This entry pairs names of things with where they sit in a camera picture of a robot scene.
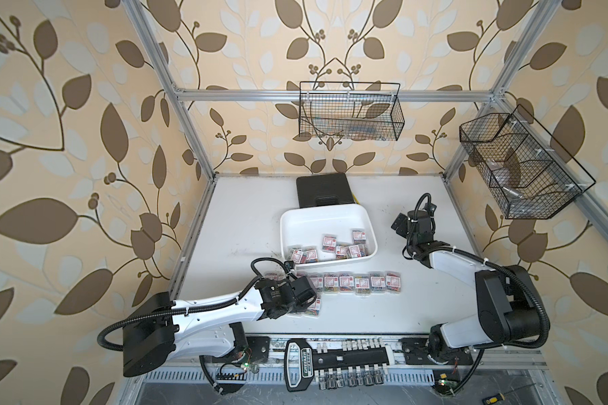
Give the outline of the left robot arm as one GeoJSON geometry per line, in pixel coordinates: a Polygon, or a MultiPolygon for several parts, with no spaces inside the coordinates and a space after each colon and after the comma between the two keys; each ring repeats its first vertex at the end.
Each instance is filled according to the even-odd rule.
{"type": "Polygon", "coordinates": [[[103,349],[123,353],[126,378],[142,376],[174,357],[194,355],[201,367],[211,357],[223,366],[253,369],[253,351],[244,324],[275,320],[305,312],[318,294],[307,276],[294,273],[292,262],[271,258],[284,278],[264,276],[250,263],[252,280],[239,292],[205,300],[171,300],[167,293],[153,295],[128,318],[105,327],[96,338],[103,349]]]}

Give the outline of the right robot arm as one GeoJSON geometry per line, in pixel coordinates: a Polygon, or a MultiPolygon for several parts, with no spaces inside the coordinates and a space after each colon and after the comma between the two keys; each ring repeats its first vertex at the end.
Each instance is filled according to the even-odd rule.
{"type": "Polygon", "coordinates": [[[405,238],[402,255],[426,268],[442,271],[473,288],[476,313],[455,322],[433,326],[426,352],[436,364],[448,364],[466,349],[477,356],[459,381],[442,377],[434,386],[440,396],[454,397],[475,374],[486,350],[503,346],[539,349],[551,330],[547,309],[528,271],[505,267],[435,238],[433,204],[399,214],[391,228],[405,238]]]}

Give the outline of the paper clip box removed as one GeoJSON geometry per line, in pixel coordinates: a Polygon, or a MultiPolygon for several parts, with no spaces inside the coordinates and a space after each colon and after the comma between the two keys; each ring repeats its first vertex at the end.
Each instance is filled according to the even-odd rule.
{"type": "Polygon", "coordinates": [[[381,272],[369,273],[371,291],[374,294],[384,294],[387,291],[386,274],[381,272]]]}
{"type": "Polygon", "coordinates": [[[304,315],[307,317],[318,317],[321,311],[321,306],[321,298],[317,297],[316,300],[314,300],[314,302],[312,303],[312,305],[309,305],[309,307],[307,307],[307,310],[305,310],[304,315]]]}
{"type": "Polygon", "coordinates": [[[341,293],[353,293],[355,291],[355,277],[353,273],[339,274],[339,291],[341,293]]]}
{"type": "Polygon", "coordinates": [[[335,294],[340,292],[339,275],[337,273],[324,274],[324,292],[328,294],[335,294]]]}
{"type": "Polygon", "coordinates": [[[401,276],[399,273],[388,272],[385,276],[386,288],[388,292],[400,293],[401,292],[401,276]]]}
{"type": "Polygon", "coordinates": [[[319,293],[324,291],[324,275],[320,273],[310,273],[309,278],[315,290],[319,293]]]}
{"type": "Polygon", "coordinates": [[[368,274],[354,275],[354,292],[358,296],[368,296],[372,293],[370,277],[368,274]]]}

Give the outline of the yellow handled screwdriver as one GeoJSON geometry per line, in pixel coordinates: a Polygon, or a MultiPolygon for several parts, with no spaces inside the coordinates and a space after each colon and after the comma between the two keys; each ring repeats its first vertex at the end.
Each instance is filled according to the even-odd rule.
{"type": "Polygon", "coordinates": [[[508,396],[510,396],[512,393],[516,393],[517,391],[521,391],[521,390],[524,390],[524,389],[527,389],[527,388],[531,388],[533,386],[535,386],[535,383],[524,385],[524,386],[520,386],[520,387],[516,387],[516,388],[513,388],[513,389],[511,389],[509,391],[506,391],[504,393],[496,393],[496,394],[493,394],[491,396],[487,396],[487,397],[483,398],[481,400],[481,403],[483,405],[493,405],[493,404],[496,404],[496,403],[501,403],[501,402],[504,402],[506,400],[506,398],[508,396]]]}

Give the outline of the white plastic storage tray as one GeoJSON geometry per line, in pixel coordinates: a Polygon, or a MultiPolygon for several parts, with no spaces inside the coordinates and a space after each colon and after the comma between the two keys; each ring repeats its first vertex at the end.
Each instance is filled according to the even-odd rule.
{"type": "Polygon", "coordinates": [[[343,264],[358,264],[372,259],[378,253],[378,241],[368,211],[359,204],[341,204],[324,207],[292,209],[280,218],[280,253],[288,260],[289,252],[295,248],[314,247],[319,260],[302,263],[299,268],[322,268],[343,264]],[[325,236],[334,236],[343,243],[352,242],[352,232],[366,234],[366,252],[363,258],[337,260],[329,251],[323,251],[325,236]]]}

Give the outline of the black socket set holder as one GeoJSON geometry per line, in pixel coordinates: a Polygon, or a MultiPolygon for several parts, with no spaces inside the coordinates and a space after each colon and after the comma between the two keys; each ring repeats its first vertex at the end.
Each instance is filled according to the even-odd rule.
{"type": "Polygon", "coordinates": [[[283,374],[290,393],[304,392],[313,383],[324,391],[383,385],[394,364],[393,349],[380,339],[349,339],[339,349],[291,339],[285,346],[283,374]]]}

